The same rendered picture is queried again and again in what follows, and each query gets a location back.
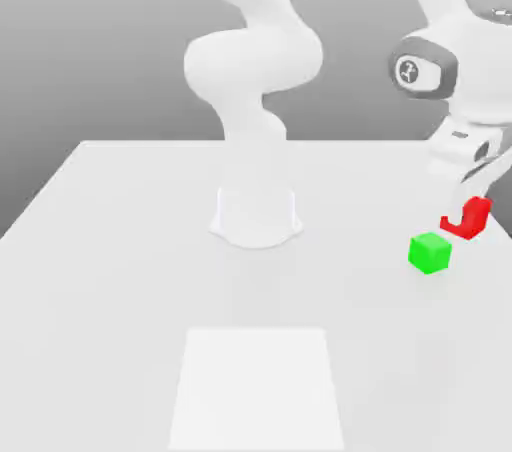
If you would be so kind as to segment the small red cube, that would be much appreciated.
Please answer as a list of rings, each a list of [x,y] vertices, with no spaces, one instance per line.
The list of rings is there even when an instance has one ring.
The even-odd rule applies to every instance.
[[[447,216],[440,219],[440,228],[465,240],[471,240],[481,233],[486,225],[493,201],[486,197],[474,196],[462,207],[461,222],[451,223]]]

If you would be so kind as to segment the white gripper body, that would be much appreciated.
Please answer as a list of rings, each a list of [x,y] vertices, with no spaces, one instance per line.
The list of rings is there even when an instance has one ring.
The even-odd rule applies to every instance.
[[[484,197],[489,187],[511,167],[512,147],[466,173],[462,181],[456,185],[452,198],[456,201],[466,202],[474,196]]]

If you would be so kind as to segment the small green cube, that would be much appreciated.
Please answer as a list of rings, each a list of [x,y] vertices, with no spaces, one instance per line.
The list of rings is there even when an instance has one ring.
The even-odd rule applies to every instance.
[[[436,233],[423,233],[410,239],[408,261],[424,274],[432,274],[449,266],[452,244]]]

